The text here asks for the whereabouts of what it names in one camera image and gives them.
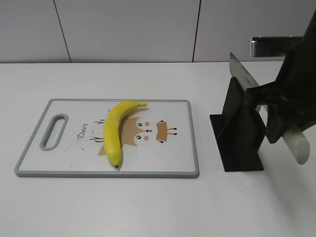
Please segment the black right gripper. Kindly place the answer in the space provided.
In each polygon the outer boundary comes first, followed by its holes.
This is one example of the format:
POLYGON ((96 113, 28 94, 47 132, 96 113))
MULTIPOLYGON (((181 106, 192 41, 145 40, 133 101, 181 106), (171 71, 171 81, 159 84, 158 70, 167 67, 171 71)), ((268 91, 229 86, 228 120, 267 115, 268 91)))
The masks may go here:
POLYGON ((267 106, 271 144, 293 126, 308 129, 316 124, 316 64, 291 51, 275 82, 246 89, 244 104, 250 109, 267 106))

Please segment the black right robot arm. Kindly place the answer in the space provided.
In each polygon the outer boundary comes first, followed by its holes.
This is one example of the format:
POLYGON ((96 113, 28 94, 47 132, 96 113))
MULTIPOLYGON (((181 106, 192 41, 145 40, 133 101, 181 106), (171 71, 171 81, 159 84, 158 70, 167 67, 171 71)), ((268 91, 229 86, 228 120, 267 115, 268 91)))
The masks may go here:
POLYGON ((275 143, 289 128, 301 131, 316 123, 316 18, 303 37, 253 37, 254 57, 285 55, 275 81, 250 88, 245 103, 268 106, 266 137, 275 143))

